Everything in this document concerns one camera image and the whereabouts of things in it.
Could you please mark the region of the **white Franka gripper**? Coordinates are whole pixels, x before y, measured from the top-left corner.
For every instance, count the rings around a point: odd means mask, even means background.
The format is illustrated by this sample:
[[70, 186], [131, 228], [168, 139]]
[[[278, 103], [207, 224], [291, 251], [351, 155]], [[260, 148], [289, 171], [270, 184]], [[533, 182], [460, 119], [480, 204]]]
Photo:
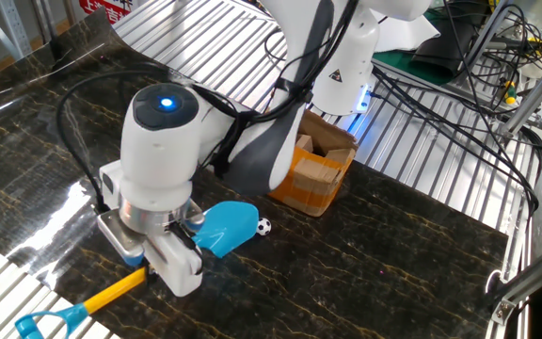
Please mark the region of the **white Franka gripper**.
[[152, 270], [170, 291], [184, 297], [201, 284], [203, 260], [198, 246], [182, 229], [192, 183], [153, 188], [125, 176], [119, 160], [99, 169], [104, 202], [99, 229], [129, 266], [143, 266], [146, 282]]

